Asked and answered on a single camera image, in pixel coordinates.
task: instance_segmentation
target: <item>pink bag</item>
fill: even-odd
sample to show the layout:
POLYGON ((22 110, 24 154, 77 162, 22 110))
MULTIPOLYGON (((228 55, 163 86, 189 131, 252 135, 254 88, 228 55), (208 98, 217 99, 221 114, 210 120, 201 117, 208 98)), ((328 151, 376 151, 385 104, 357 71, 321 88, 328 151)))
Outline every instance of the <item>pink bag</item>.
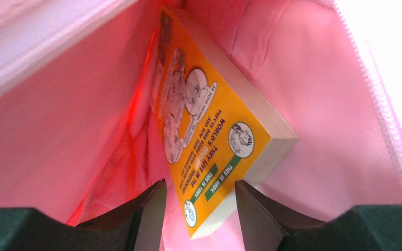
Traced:
MULTIPOLYGON (((159 0, 0 0, 0 207, 71 225, 165 178, 162 250, 243 250, 238 215, 191 241, 149 111, 159 0)), ((402 4, 188 0, 300 140, 259 187, 330 220, 402 203, 402 4)))

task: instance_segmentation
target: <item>black plastic piece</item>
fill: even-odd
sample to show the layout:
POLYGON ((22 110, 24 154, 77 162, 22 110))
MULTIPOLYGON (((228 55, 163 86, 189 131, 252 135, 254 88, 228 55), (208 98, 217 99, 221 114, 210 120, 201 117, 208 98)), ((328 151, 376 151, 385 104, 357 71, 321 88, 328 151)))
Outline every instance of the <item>black plastic piece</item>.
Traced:
POLYGON ((325 223, 235 183, 246 251, 402 250, 402 205, 356 206, 325 223))
POLYGON ((159 250, 166 195, 165 181, 158 181, 77 227, 33 208, 0 209, 0 250, 159 250))

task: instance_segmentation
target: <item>cartoon character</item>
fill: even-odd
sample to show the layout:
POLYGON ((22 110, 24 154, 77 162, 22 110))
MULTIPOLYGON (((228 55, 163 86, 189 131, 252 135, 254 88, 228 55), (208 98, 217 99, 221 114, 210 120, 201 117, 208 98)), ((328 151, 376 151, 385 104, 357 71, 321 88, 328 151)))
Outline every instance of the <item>cartoon character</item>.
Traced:
POLYGON ((243 130, 238 124, 232 126, 232 134, 230 135, 230 143, 234 152, 240 153, 242 146, 250 146, 253 144, 252 135, 247 130, 243 130))
POLYGON ((184 109, 184 78, 176 74, 172 86, 169 90, 167 116, 172 116, 175 121, 175 127, 180 126, 182 119, 182 110, 184 109))
POLYGON ((195 216, 195 212, 191 209, 191 205, 189 201, 186 201, 184 204, 184 213, 186 216, 187 220, 190 220, 191 222, 195 222, 196 221, 196 216, 195 216))
POLYGON ((167 114, 164 119, 164 150, 170 163, 175 161, 175 149, 178 142, 178 129, 175 128, 174 117, 167 114))
POLYGON ((185 55, 180 49, 176 49, 174 59, 176 61, 172 77, 169 93, 169 100, 173 105, 178 106, 181 100, 184 100, 185 89, 185 55))

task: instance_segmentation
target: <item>cartoon illustration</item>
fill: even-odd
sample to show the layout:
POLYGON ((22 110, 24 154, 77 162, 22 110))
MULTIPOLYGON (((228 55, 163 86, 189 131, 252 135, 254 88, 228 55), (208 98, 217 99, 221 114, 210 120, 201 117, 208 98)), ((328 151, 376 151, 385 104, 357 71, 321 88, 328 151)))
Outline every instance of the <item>cartoon illustration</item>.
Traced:
POLYGON ((164 118, 164 150, 169 163, 173 164, 181 156, 180 123, 184 111, 185 55, 180 49, 174 53, 175 67, 170 78, 167 108, 164 118))
POLYGON ((229 144, 237 156, 242 158, 250 156, 254 146, 252 130, 243 122, 235 123, 229 132, 229 144))
POLYGON ((190 114, 197 115, 204 97, 209 91, 207 77, 201 69, 193 69, 187 77, 186 107, 190 114))
POLYGON ((170 65, 167 70, 167 74, 165 77, 165 82, 164 82, 164 87, 162 91, 162 98, 161 98, 161 103, 159 106, 159 117, 161 118, 164 112, 164 107, 167 103, 168 98, 170 97, 171 99, 174 98, 174 93, 175 93, 175 85, 174 85, 174 79, 175 79, 175 68, 180 68, 180 66, 177 65, 177 59, 180 58, 179 54, 181 54, 181 50, 175 49, 172 53, 172 58, 170 60, 170 65))
POLYGON ((184 203, 184 215, 186 218, 186 222, 190 227, 194 227, 196 224, 196 211, 192 202, 186 200, 184 203))

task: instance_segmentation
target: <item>pink fabric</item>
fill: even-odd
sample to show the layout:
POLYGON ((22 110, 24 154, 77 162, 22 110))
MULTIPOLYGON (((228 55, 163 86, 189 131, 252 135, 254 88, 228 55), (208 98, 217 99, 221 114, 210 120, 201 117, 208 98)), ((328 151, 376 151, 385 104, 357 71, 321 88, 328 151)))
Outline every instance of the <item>pink fabric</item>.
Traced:
MULTIPOLYGON (((158 2, 138 1, 0 99, 0 207, 34 206, 65 222, 82 202, 74 219, 84 221, 166 178, 162 250, 243 250, 236 213, 213 235, 188 239, 149 113, 154 69, 143 67, 158 2)), ((300 137, 263 193, 322 220, 355 204, 402 202, 333 10, 307 0, 188 1, 187 9, 300 137)))
POLYGON ((157 11, 137 2, 0 98, 0 207, 70 218, 122 137, 157 11))
MULTIPOLYGON (((355 204, 402 203, 398 173, 337 14, 306 0, 249 1, 237 9, 228 5, 225 16, 241 17, 230 30, 216 15, 206 18, 222 3, 206 2, 190 1, 188 9, 300 137, 259 189, 322 220, 355 204)), ((166 250, 243 249, 236 213, 213 235, 189 240, 172 191, 163 229, 166 250)))

